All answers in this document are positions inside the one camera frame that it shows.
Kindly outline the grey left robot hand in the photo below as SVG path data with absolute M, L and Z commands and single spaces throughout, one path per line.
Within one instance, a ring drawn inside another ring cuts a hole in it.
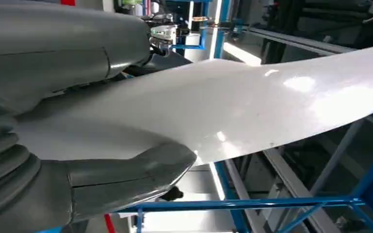
M 164 53 L 125 14 L 0 0 L 0 233 L 36 233 L 171 191 L 196 161 L 186 146 L 102 120 L 90 101 Z

